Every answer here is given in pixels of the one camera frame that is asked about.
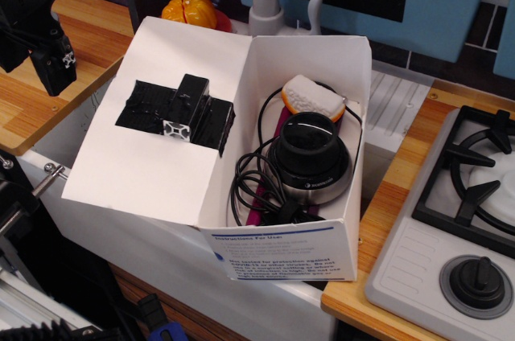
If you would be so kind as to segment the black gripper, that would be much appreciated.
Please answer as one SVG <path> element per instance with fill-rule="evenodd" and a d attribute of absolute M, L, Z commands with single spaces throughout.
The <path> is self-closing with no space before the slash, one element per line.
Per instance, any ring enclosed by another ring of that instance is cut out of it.
<path fill-rule="evenodd" d="M 76 58 L 60 22 L 56 0 L 1 0 L 1 68 L 11 72 L 29 55 L 50 97 L 76 81 Z"/>

